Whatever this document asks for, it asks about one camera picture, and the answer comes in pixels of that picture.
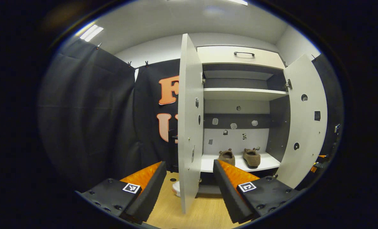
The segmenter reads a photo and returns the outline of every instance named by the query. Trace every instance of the cabinet door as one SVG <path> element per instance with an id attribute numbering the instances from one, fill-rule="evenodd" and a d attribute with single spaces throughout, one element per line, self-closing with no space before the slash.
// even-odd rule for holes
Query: cabinet door
<path id="1" fill-rule="evenodd" d="M 179 69 L 178 161 L 183 213 L 199 189 L 203 145 L 202 63 L 188 34 L 182 37 Z"/>
<path id="2" fill-rule="evenodd" d="M 288 144 L 278 180 L 295 188 L 317 160 L 327 125 L 327 104 L 322 81 L 307 55 L 301 56 L 284 69 L 288 89 L 291 123 Z"/>

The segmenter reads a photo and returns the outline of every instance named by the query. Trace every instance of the cabinet shelf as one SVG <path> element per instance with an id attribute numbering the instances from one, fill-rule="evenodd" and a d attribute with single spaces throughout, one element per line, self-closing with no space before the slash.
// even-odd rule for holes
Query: cabinet shelf
<path id="1" fill-rule="evenodd" d="M 236 159 L 235 166 L 244 171 L 262 171 L 278 168 L 280 162 L 266 152 L 258 152 L 261 155 L 261 163 L 257 168 L 249 168 L 247 162 L 243 159 L 243 155 L 234 155 Z M 200 171 L 213 172 L 213 161 L 218 159 L 218 155 L 203 155 Z"/>
<path id="2" fill-rule="evenodd" d="M 278 90 L 250 89 L 250 88 L 204 88 L 205 100 L 261 100 L 271 101 L 284 96 L 288 92 Z"/>

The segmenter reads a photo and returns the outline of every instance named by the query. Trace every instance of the white cabinet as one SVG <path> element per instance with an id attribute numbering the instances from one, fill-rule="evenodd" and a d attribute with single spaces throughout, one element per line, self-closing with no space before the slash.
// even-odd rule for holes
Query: white cabinet
<path id="1" fill-rule="evenodd" d="M 205 69 L 213 73 L 203 77 Z M 285 90 L 288 80 L 292 89 Z M 288 108 L 279 108 L 276 102 L 279 100 L 286 101 Z M 280 136 L 281 143 L 269 140 L 269 133 L 275 133 L 281 126 L 275 120 L 282 116 L 272 117 L 273 105 L 276 113 L 288 112 L 290 117 L 287 119 L 289 133 L 287 129 L 286 134 Z M 213 160 L 218 158 L 219 151 L 228 148 L 234 153 L 236 167 L 244 171 L 278 168 L 278 179 L 295 188 L 315 162 L 327 124 L 323 85 L 306 55 L 285 68 L 275 52 L 236 46 L 196 49 L 187 34 L 182 39 L 178 114 L 180 194 L 184 213 L 197 194 L 200 173 L 213 172 Z M 272 152 L 273 145 L 278 145 L 281 155 Z M 244 148 L 256 146 L 260 147 L 257 152 L 261 155 L 261 164 L 251 168 L 242 152 Z"/>

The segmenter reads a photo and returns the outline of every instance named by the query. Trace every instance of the drawer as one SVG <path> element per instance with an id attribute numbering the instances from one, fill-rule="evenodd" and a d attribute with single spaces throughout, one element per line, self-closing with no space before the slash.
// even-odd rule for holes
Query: drawer
<path id="1" fill-rule="evenodd" d="M 284 69 L 281 58 L 276 52 L 239 46 L 201 46 L 198 55 L 203 64 L 248 64 L 276 69 Z"/>

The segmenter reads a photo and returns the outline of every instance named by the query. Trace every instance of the white shoe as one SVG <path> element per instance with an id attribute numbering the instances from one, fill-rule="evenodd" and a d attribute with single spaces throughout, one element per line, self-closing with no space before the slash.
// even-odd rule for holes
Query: white shoe
<path id="1" fill-rule="evenodd" d="M 180 197 L 180 186 L 179 186 L 179 181 L 176 181 L 172 185 L 172 191 L 176 194 L 176 196 Z"/>

